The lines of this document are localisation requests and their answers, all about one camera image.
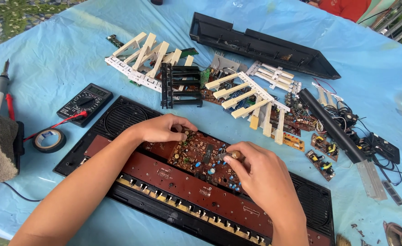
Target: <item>digital multimeter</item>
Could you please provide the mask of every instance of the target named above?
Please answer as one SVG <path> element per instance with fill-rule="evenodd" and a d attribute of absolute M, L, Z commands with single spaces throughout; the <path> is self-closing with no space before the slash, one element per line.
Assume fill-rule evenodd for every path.
<path fill-rule="evenodd" d="M 86 111 L 86 117 L 79 116 L 72 121 L 73 124 L 84 127 L 112 98 L 112 92 L 91 83 L 58 110 L 56 114 L 62 119 L 67 119 Z"/>

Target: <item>red shirt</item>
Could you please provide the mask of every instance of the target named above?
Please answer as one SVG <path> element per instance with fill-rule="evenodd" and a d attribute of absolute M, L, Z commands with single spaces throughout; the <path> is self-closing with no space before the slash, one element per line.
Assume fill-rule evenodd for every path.
<path fill-rule="evenodd" d="M 330 14 L 357 22 L 368 10 L 370 4 L 371 0 L 321 0 L 319 8 Z"/>

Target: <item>blue tablecloth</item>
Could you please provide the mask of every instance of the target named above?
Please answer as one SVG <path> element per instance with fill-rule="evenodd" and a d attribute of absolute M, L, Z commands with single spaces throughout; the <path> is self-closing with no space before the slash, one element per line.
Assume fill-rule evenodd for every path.
<path fill-rule="evenodd" d="M 25 123 L 26 135 L 59 122 L 56 111 L 79 90 L 95 83 L 112 91 L 115 98 L 124 95 L 160 112 L 187 117 L 201 131 L 225 142 L 252 141 L 274 151 L 291 172 L 332 191 L 336 233 L 345 234 L 353 245 L 358 245 L 362 237 L 350 226 L 357 224 L 368 243 L 374 245 L 380 239 L 384 244 L 382 223 L 385 220 L 402 225 L 402 206 L 398 207 L 391 198 L 381 202 L 367 198 L 357 168 L 338 167 L 350 166 L 345 154 L 340 154 L 334 166 L 336 177 L 326 182 L 302 152 L 275 144 L 262 135 L 261 129 L 250 129 L 246 119 L 235 120 L 221 106 L 208 102 L 202 108 L 179 106 L 161 110 L 158 92 L 128 83 L 124 75 L 105 64 L 104 57 L 115 51 L 105 37 L 116 34 L 121 42 L 127 42 L 144 31 L 156 34 L 159 42 L 170 43 L 169 50 L 196 47 L 200 54 L 195 61 L 207 66 L 215 51 L 190 40 L 194 11 L 233 22 L 236 30 L 250 28 L 320 50 L 342 76 L 328 82 L 355 114 L 367 117 L 363 121 L 368 129 L 400 148 L 402 171 L 402 45 L 297 0 L 165 0 L 162 6 L 151 5 L 147 0 L 88 0 L 69 8 L 0 45 L 0 73 L 4 62 L 10 59 L 9 91 L 14 97 L 16 120 Z M 248 67 L 253 62 L 230 53 L 225 57 L 238 58 Z M 310 76 L 292 73 L 317 96 Z M 262 87 L 269 85 L 258 78 L 255 81 Z M 279 89 L 271 93 L 284 95 Z M 6 103 L 1 113 L 7 115 Z M 39 153 L 26 142 L 20 175 L 10 181 L 24 196 L 41 199 L 62 181 L 63 177 L 52 169 L 87 131 L 72 124 L 60 129 L 68 140 L 56 153 Z M 301 137 L 307 150 L 311 134 L 303 132 Z M 396 174 L 391 173 L 390 177 L 397 180 Z M 402 195 L 402 183 L 395 189 Z M 0 236 L 11 238 L 36 205 L 0 184 Z M 208 243 L 105 198 L 70 244 Z"/>

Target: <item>tape roll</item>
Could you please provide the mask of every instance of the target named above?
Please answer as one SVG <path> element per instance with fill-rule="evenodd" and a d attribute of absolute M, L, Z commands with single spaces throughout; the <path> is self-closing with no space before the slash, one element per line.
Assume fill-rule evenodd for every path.
<path fill-rule="evenodd" d="M 58 139 L 56 142 L 50 146 L 42 146 L 41 143 L 45 140 L 45 138 L 49 136 L 56 135 L 58 136 Z M 47 128 L 43 131 L 38 132 L 35 134 L 33 138 L 33 146 L 35 149 L 40 151 L 41 153 L 54 153 L 59 151 L 61 148 L 63 148 L 66 145 L 66 136 L 61 130 L 55 129 L 55 128 Z"/>

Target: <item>person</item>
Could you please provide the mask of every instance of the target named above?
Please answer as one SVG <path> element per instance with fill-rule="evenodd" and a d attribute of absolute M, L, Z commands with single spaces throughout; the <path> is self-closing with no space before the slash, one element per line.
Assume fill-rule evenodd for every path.
<path fill-rule="evenodd" d="M 308 4 L 357 22 L 371 5 L 371 0 L 312 0 Z"/>
<path fill-rule="evenodd" d="M 144 141 L 186 140 L 187 135 L 181 133 L 183 126 L 198 130 L 186 118 L 173 114 L 127 128 L 60 182 L 29 215 L 9 246 L 65 245 L 105 197 L 132 152 Z M 284 162 L 250 142 L 227 148 L 233 150 L 246 157 L 244 163 L 224 160 L 239 176 L 242 188 L 272 219 L 273 245 L 308 246 L 306 216 Z"/>

